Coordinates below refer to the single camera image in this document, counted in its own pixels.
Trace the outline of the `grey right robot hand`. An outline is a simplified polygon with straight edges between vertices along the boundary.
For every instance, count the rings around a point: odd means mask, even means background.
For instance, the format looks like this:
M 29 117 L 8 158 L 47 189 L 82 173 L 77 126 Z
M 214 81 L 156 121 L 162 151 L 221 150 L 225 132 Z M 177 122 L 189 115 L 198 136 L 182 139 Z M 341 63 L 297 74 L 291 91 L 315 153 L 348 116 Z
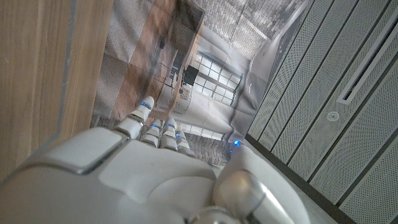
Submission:
M 219 174 L 175 121 L 142 126 L 147 96 L 115 128 L 42 152 L 1 184 L 2 223 L 308 223 L 292 186 L 241 141 Z

